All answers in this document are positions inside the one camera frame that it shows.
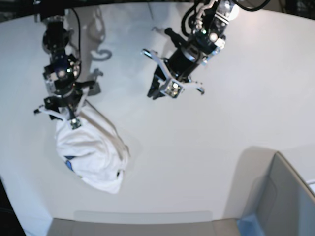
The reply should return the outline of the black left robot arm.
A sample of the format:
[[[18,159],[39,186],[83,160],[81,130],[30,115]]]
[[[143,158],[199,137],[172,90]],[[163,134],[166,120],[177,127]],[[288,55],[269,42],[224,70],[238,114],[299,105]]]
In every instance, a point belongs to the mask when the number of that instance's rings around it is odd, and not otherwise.
[[[149,98],[169,96],[175,99],[186,89],[204,94],[202,83],[193,81],[191,74],[225,47],[224,31],[234,6],[231,0],[198,0],[182,18],[181,30],[185,37],[172,28],[165,29],[164,33],[176,47],[169,58],[161,58],[153,50],[142,50],[142,54],[157,63],[147,93]]]

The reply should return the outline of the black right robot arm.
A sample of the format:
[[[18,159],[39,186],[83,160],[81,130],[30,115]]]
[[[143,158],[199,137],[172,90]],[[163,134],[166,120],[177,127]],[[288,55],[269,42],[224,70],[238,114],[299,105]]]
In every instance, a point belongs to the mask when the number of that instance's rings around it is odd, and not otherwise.
[[[68,54],[72,32],[64,28],[66,2],[64,0],[36,0],[34,6],[40,21],[46,26],[42,47],[49,55],[49,64],[44,67],[43,79],[48,97],[34,111],[46,113],[51,119],[76,119],[84,97],[95,85],[94,80],[79,82],[81,56]]]

